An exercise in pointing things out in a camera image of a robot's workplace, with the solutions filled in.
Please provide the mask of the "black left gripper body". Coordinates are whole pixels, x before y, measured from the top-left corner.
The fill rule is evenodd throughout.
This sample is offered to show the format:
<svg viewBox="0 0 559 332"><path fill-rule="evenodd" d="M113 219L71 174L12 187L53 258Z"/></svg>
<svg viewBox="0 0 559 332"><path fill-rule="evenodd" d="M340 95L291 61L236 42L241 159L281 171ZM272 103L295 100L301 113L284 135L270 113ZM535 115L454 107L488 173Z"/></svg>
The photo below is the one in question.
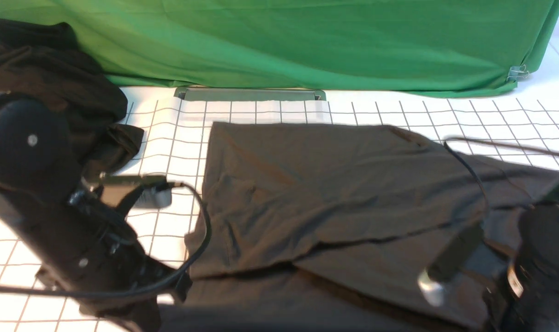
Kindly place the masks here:
<svg viewBox="0 0 559 332"><path fill-rule="evenodd" d="M0 293L71 297L90 315L157 319L157 297L176 305L187 298L190 262L174 269L151 258L122 214L94 188L78 186L48 202L0 188L0 217L41 259L36 277L44 288L0 286Z"/></svg>

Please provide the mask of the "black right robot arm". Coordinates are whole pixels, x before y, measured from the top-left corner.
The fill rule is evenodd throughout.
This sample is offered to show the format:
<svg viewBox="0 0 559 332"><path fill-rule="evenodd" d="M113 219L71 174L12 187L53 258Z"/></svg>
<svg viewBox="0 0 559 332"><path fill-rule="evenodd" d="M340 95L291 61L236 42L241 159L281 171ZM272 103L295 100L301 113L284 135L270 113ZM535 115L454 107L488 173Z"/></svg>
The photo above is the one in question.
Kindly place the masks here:
<svg viewBox="0 0 559 332"><path fill-rule="evenodd" d="M522 332L559 332L559 183L518 221L521 245L513 263L523 288L515 311Z"/></svg>

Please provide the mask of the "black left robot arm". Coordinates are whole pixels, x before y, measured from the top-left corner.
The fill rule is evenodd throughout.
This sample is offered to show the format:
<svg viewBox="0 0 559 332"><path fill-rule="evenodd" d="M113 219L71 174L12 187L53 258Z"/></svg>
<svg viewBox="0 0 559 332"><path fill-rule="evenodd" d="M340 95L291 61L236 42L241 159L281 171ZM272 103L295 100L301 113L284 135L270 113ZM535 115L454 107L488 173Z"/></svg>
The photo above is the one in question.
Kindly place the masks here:
<svg viewBox="0 0 559 332"><path fill-rule="evenodd" d="M92 312L126 312L169 294L182 304L191 280L146 254L126 222L170 204L164 176L108 176L88 183L66 120L22 93L0 93L0 218L41 260L43 289L0 293L71 297Z"/></svg>

